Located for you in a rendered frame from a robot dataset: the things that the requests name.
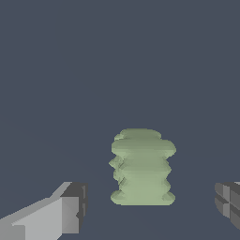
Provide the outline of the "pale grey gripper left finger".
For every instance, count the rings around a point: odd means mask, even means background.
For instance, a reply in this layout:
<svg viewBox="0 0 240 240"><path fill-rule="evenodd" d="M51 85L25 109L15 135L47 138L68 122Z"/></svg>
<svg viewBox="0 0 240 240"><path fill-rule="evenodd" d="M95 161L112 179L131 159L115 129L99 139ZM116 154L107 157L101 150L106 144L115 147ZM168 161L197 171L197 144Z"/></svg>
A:
<svg viewBox="0 0 240 240"><path fill-rule="evenodd" d="M0 219L0 240L58 240L78 233L88 207L88 184L64 182L49 198Z"/></svg>

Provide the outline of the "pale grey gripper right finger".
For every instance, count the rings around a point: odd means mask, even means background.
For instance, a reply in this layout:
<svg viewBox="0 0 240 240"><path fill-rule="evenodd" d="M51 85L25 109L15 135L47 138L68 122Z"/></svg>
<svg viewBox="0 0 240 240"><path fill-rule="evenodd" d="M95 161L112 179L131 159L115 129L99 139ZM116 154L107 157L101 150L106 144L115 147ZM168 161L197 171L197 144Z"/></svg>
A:
<svg viewBox="0 0 240 240"><path fill-rule="evenodd" d="M240 182L215 183L215 205L240 230Z"/></svg>

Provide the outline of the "pale green ridged object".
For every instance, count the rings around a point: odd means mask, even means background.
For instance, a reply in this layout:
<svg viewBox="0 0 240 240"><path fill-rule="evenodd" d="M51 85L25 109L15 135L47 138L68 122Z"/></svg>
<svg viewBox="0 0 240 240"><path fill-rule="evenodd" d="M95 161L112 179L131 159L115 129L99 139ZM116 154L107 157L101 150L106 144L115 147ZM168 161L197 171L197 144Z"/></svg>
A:
<svg viewBox="0 0 240 240"><path fill-rule="evenodd" d="M119 189L111 200L120 205L171 205L175 196L167 180L172 168L167 161L176 148L153 129L127 128L114 137L109 164Z"/></svg>

